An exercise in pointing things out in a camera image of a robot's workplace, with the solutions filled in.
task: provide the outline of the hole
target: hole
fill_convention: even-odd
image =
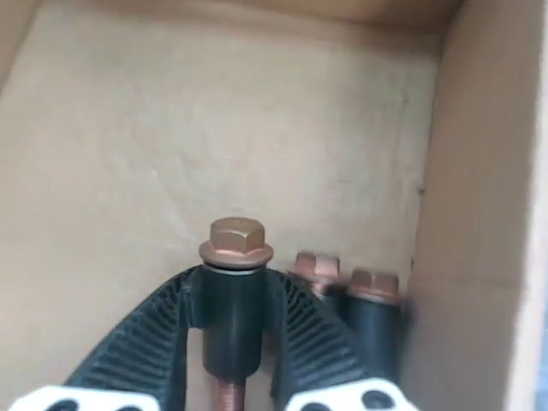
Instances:
[[[382,391],[368,391],[361,396],[361,401],[366,409],[392,409],[396,405],[388,394]]]
[[[75,400],[60,400],[57,401],[55,404],[52,404],[49,408],[47,408],[45,411],[77,411],[78,410],[78,402]]]
[[[311,402],[301,408],[301,411],[331,411],[329,407],[326,407],[324,404],[319,404],[317,402]]]

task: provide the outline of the bolt thread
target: bolt thread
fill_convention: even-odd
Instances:
[[[246,386],[215,379],[213,411],[244,411]]]

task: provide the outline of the brown cardboard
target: brown cardboard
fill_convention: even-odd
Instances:
[[[533,409],[547,266],[542,7],[469,2],[444,47],[405,368],[424,409]]]
[[[402,387],[424,411],[531,408],[544,4],[470,0],[440,53],[422,32],[457,2],[353,1],[45,0],[16,59],[35,2],[0,1],[0,408],[62,382],[228,215],[266,226],[279,269],[316,249],[405,288],[414,265]],[[189,352],[208,409],[199,332]]]

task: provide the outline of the bolt flange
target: bolt flange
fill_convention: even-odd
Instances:
[[[210,265],[227,269],[252,269],[272,259],[265,243],[265,227],[244,217],[221,218],[211,225],[210,239],[200,246],[200,257]]]

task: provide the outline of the cardboard box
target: cardboard box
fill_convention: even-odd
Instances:
[[[1,0],[0,407],[245,215],[276,268],[312,248],[408,280],[423,411],[532,409],[545,22],[535,0]],[[190,351],[206,409],[198,332]]]

